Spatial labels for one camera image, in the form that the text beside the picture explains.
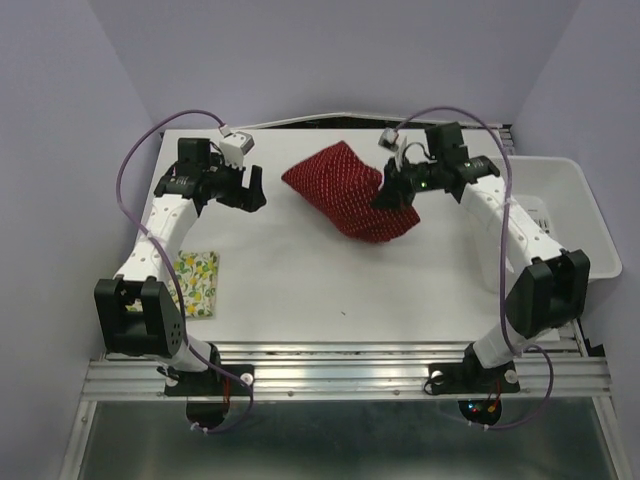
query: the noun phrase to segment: dark red patterned cloth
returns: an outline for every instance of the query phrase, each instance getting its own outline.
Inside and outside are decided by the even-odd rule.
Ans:
[[[369,243],[388,242],[420,222],[413,207],[402,211],[371,208],[382,174],[365,165],[345,142],[290,168],[282,180],[347,237]]]

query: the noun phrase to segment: white table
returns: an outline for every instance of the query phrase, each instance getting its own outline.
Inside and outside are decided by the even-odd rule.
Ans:
[[[379,130],[249,130],[246,161],[263,167],[267,205],[249,214],[212,202],[182,249],[220,253],[210,319],[189,333],[216,342],[471,342],[498,321],[485,289],[465,212],[450,195],[418,195],[422,221],[388,244],[344,237],[280,177],[294,164],[345,140],[382,170],[389,154]],[[409,139],[425,141],[421,130]],[[179,137],[219,139],[217,130],[168,130],[149,199],[176,160]],[[466,130],[471,155],[497,155],[484,131]],[[412,149],[417,160],[420,149]],[[145,218],[148,215],[149,201]]]

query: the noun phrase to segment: screw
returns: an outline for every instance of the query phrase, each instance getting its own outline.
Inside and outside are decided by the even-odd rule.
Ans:
[[[253,375],[251,375],[250,373],[243,373],[242,375],[240,375],[240,380],[242,380],[247,385],[253,385]]]
[[[515,370],[507,370],[506,372],[504,372],[504,379],[507,381],[507,383],[515,385],[516,383],[518,383],[518,374]]]

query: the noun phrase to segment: gray floor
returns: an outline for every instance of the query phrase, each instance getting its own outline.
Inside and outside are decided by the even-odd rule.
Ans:
[[[503,422],[537,400],[506,400]],[[553,400],[531,424],[482,432],[455,402],[257,405],[235,433],[191,432],[184,405],[103,403],[81,478],[614,478],[588,399]]]

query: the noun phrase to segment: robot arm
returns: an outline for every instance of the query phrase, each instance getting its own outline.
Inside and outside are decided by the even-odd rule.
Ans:
[[[242,186],[243,159],[253,139],[246,133],[223,133],[226,136],[213,152],[208,138],[178,140],[178,159],[154,190],[145,225],[149,233],[138,238],[114,278],[98,281],[94,297],[108,351],[146,356],[173,372],[206,372],[207,366],[190,346],[219,365],[214,345],[187,336],[181,313],[166,286],[169,272],[150,237],[173,263],[185,236],[210,200],[248,212],[266,204],[260,167],[252,167],[249,187]],[[134,304],[141,310],[133,311],[130,307]]]
[[[426,130],[432,161],[412,164],[405,158],[406,139],[385,131],[380,145],[395,155],[385,166],[385,179],[374,208],[405,208],[416,193],[444,190],[472,214],[492,239],[500,242],[505,183],[498,168],[486,157],[469,158],[457,123]],[[517,280],[506,298],[507,335],[522,351],[545,331],[579,317],[589,276],[589,259],[569,252],[540,230],[527,212],[510,201],[507,258]],[[443,366],[446,373],[437,393],[488,391],[506,368],[513,368],[513,353],[500,324],[472,343],[461,365]]]

